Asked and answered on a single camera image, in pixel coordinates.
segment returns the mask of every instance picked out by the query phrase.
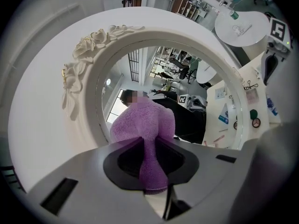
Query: black slot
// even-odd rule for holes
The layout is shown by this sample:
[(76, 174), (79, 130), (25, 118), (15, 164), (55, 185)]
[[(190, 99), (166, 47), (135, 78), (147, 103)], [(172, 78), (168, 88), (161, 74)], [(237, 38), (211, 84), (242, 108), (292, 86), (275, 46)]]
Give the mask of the black slot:
[(140, 167), (143, 162), (144, 144), (137, 144), (119, 155), (119, 168), (132, 177), (139, 178)]
[(77, 183), (77, 180), (64, 178), (41, 203), (41, 206), (52, 214), (57, 215)]
[(184, 155), (163, 143), (156, 145), (156, 156), (166, 175), (178, 170), (185, 163)]
[(221, 154), (217, 155), (216, 159), (220, 159), (222, 161), (231, 162), (231, 163), (235, 163), (235, 161), (236, 161), (236, 158), (229, 157), (229, 156), (226, 156), (226, 155), (221, 155)]
[(278, 60), (277, 60), (275, 54), (267, 57), (267, 59), (265, 61), (265, 77), (263, 80), (264, 85), (267, 85), (268, 79), (273, 74), (277, 65), (278, 65)]
[(189, 209), (191, 209), (191, 207), (185, 201), (173, 200), (170, 205), (169, 214), (165, 220), (171, 220)]
[(9, 184), (13, 184), (13, 183), (16, 183), (16, 182), (18, 182), (17, 180), (13, 180), (13, 181), (10, 181), (10, 182), (8, 182)]

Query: paper card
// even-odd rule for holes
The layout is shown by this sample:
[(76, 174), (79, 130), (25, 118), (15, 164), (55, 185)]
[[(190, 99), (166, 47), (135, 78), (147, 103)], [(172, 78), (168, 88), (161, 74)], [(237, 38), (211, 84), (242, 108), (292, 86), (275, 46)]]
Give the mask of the paper card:
[(223, 109), (222, 109), (218, 119), (221, 120), (223, 123), (228, 124), (228, 106), (226, 103), (223, 106)]
[(246, 98), (249, 105), (257, 103), (259, 101), (256, 88), (246, 91)]
[(220, 99), (225, 96), (225, 88), (221, 87), (215, 90), (215, 99)]

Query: carved rose decoration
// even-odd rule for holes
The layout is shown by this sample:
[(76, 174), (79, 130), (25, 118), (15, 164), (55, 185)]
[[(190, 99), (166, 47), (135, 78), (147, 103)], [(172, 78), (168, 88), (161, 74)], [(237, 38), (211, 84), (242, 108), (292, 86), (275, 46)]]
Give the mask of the carved rose decoration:
[(127, 33), (142, 30), (144, 27), (110, 26), (108, 32), (103, 29), (92, 32), (90, 35), (81, 38), (73, 51), (75, 62), (65, 65), (62, 71), (64, 79), (64, 94), (62, 108), (66, 109), (67, 116), (74, 120), (76, 106), (78, 105), (78, 94), (82, 90), (81, 80), (86, 67), (93, 63), (94, 56), (106, 47), (111, 41)]

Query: white round table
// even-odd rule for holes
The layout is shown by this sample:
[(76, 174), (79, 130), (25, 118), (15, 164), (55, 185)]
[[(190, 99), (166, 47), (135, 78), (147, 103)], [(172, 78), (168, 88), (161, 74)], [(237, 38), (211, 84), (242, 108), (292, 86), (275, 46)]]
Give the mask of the white round table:
[(217, 72), (205, 61), (201, 60), (198, 62), (197, 72), (196, 72), (196, 81), (200, 84), (209, 82), (214, 85), (220, 82), (222, 79)]
[[(252, 60), (265, 51), (265, 36), (270, 30), (267, 16), (260, 12), (237, 12), (239, 17), (234, 20), (229, 16), (229, 11), (221, 12), (215, 21), (215, 31), (218, 37), (228, 45), (242, 47), (248, 57)], [(252, 26), (243, 34), (238, 36), (234, 31), (237, 26)]]

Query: purple towel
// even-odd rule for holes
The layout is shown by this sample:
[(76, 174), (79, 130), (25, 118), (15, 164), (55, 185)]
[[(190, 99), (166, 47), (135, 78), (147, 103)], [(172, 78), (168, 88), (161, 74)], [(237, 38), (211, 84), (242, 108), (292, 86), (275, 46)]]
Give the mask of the purple towel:
[(172, 140), (175, 120), (172, 110), (166, 109), (147, 97), (139, 97), (112, 124), (113, 142), (136, 137), (144, 139), (144, 159), (139, 179), (152, 193), (167, 189), (168, 179), (156, 158), (155, 138)]

